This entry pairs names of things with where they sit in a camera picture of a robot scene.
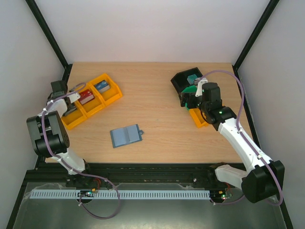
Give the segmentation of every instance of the red box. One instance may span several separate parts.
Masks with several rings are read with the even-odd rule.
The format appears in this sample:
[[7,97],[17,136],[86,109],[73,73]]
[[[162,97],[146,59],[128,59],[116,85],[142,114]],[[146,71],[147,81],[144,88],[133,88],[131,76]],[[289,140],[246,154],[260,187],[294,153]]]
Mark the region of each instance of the red box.
[[87,89],[86,91],[81,92],[80,96],[81,97],[79,98],[78,101],[81,103],[81,105],[84,105],[85,103],[94,99],[94,95],[92,94],[91,91],[89,91],[89,89]]

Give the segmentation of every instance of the wall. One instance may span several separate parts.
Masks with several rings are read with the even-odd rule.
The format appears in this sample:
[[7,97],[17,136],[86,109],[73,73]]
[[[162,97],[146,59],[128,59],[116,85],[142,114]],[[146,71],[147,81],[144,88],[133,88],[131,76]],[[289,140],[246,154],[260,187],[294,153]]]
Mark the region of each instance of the wall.
[[0,228],[34,153],[26,119],[39,113],[63,68],[24,0],[0,2]]
[[280,1],[240,69],[263,150],[285,165],[296,229],[305,218],[305,1]]
[[269,0],[36,2],[68,62],[235,63]]

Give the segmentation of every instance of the gray floor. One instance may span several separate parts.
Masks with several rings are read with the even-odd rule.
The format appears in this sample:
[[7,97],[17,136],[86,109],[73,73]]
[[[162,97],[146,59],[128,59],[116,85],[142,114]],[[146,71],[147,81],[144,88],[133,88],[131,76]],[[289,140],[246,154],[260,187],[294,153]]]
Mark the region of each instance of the gray floor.
[[[30,184],[32,190],[37,184]],[[180,189],[180,186],[129,186],[120,189]],[[234,191],[237,198],[240,193]],[[116,200],[93,200],[88,209],[94,214],[111,214]],[[25,198],[15,229],[277,229],[285,228],[279,207],[246,199],[236,205],[213,206],[208,200],[123,200],[120,213],[98,220],[78,207],[76,200]]]

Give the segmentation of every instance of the white perforated rail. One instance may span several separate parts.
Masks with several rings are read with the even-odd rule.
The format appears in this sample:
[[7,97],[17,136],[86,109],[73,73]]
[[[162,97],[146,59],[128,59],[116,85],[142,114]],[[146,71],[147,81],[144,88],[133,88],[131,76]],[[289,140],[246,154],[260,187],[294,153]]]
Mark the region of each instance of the white perforated rail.
[[[182,190],[182,191],[143,191],[120,190],[121,199],[210,199],[210,191]],[[76,199],[80,190],[33,190],[31,199]],[[117,199],[115,190],[100,190],[97,194],[90,194],[83,199]]]

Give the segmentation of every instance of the wooden tabletop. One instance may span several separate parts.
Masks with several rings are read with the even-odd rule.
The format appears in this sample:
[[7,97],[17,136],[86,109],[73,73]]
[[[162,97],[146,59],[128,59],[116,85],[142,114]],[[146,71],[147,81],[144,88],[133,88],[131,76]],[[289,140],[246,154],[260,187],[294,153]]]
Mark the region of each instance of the wooden tabletop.
[[[189,112],[180,107],[170,79],[194,67],[202,74],[217,69],[233,72],[229,63],[74,63],[69,88],[107,73],[123,97],[68,131],[71,148],[87,162],[96,163],[241,162],[220,133],[211,125],[197,128]],[[224,73],[207,79],[218,83],[223,104],[237,113],[241,97],[235,79]],[[110,131],[133,124],[144,131],[143,140],[113,148]],[[244,112],[241,124],[251,134]]]

